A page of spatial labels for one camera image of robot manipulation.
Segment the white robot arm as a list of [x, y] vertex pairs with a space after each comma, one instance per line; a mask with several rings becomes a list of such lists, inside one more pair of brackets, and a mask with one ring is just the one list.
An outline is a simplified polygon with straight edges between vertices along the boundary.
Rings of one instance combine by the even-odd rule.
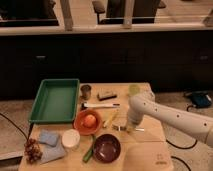
[[152, 91], [129, 97], [126, 127], [133, 130], [144, 115], [153, 117], [213, 148], [213, 118], [161, 105]]

